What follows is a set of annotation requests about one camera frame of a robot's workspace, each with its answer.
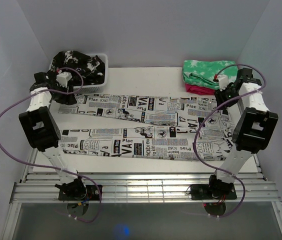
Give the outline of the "pink folded trousers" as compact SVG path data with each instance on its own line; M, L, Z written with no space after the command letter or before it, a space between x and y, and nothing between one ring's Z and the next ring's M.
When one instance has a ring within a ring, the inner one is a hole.
M213 96L215 93L214 89L207 88L204 86L197 86L197 85L191 85L191 84L185 84L185 90L188 93L196 94L196 95L207 95L207 96Z

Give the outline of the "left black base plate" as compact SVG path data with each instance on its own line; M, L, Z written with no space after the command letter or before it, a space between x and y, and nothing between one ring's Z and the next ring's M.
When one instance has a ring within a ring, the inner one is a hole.
M82 198L75 198L75 197L69 197L61 190L59 191L57 199L59 201L99 201L100 195L102 195L103 186L101 184L98 185L99 190L97 187L93 184L86 184L86 194Z

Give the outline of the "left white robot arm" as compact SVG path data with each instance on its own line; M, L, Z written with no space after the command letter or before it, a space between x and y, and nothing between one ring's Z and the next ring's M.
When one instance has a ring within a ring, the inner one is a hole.
M72 83L73 73L78 72L69 67L59 68L55 80L45 72L34 74L35 83L29 90L29 107L19 114L18 119L30 146L41 152L59 175L61 184L55 187L68 198L82 200L87 195L87 187L82 178L76 176L77 170L62 157L61 132L50 112L53 100L69 105L77 103Z

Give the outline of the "white plastic basket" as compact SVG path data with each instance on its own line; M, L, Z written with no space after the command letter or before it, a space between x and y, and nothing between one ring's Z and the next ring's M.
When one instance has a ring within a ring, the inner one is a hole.
M105 64L105 79L104 79L104 83L99 84L99 85L84 85L84 81L83 81L83 87L80 90L81 94L92 94L92 93L101 93L104 91L104 88L108 82L108 75L109 75L109 61L108 61L108 56L104 53L84 53L85 55L89 55L89 56L94 56L94 55L98 55L99 58L104 62Z

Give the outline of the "black white patterned garment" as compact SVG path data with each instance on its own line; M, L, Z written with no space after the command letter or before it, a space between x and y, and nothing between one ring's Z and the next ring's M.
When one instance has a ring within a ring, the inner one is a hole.
M85 86L105 82L106 66L98 55L90 56L76 50L60 51L52 59L48 77L56 80L57 70L60 68L71 68L79 72Z

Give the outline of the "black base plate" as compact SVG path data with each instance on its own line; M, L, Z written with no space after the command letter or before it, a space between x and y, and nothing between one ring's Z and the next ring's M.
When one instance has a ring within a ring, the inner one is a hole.
M212 187L209 184L193 184L190 186L190 195L192 200L220 200L223 197L226 200L237 199L236 190L232 183L225 189Z
M93 184L86 184L86 194L82 198L75 198L75 197L69 197L61 190L59 191L57 199L59 201L99 201L100 195L102 195L103 186L101 184L98 185L99 190L97 187Z

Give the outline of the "newspaper print trousers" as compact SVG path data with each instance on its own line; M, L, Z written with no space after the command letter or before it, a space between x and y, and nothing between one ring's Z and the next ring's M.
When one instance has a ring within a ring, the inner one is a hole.
M234 122L215 111L212 96L77 95L60 114L137 123L136 127L64 129L65 154L196 161L223 161L233 143Z

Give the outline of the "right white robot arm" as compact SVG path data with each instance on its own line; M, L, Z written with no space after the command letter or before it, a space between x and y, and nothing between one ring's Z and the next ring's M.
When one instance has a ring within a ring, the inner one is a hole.
M234 194L234 176L250 157L268 146L279 119L264 103L262 83L254 78L252 69L239 69L234 82L229 82L226 76L218 81L219 89L214 93L217 107L229 112L233 105L241 103L243 111L233 120L236 126L229 155L209 178L206 191L213 199Z

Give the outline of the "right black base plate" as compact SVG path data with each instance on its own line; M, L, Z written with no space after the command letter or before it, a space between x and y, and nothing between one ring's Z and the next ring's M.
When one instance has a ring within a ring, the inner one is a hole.
M190 186L190 195L192 200L220 200L223 197L226 200L237 199L236 190L232 183L225 189L212 187L209 184L193 184Z

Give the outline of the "green white folded trousers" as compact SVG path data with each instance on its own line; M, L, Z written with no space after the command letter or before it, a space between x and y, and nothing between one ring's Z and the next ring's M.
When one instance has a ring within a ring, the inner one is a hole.
M235 61L199 61L185 60L182 66L182 76L185 84L205 87L212 90L219 89L219 82L214 80L215 75L223 68L234 65Z

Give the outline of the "aluminium rail frame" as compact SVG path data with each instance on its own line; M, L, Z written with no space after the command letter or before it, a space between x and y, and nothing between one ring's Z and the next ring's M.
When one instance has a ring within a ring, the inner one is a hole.
M235 182L237 199L227 200L226 217L215 218L203 200L193 200L193 184L205 184L212 170L185 162L189 172L91 173L102 185L102 201L92 201L75 219L59 201L51 172L30 173L12 191L3 240L282 240L282 201L265 179L257 156Z

